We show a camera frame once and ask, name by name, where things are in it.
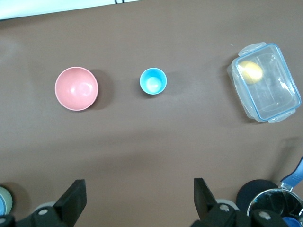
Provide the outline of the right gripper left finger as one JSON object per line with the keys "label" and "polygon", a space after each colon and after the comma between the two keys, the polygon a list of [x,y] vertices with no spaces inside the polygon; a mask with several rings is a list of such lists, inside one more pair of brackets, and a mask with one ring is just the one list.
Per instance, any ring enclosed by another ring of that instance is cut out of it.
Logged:
{"label": "right gripper left finger", "polygon": [[53,206],[44,206],[16,221],[8,214],[0,217],[2,227],[73,227],[86,206],[86,182],[75,180]]}

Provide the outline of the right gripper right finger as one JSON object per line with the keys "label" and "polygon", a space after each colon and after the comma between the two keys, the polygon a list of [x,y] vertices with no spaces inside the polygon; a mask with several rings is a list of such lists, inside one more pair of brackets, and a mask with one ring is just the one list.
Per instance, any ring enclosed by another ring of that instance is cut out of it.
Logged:
{"label": "right gripper right finger", "polygon": [[229,201],[217,202],[203,178],[194,179],[194,204],[199,215],[193,227],[292,227],[294,219],[282,217],[272,210],[256,209],[247,213],[249,199],[277,185],[267,180],[253,180],[241,187],[236,208]]}

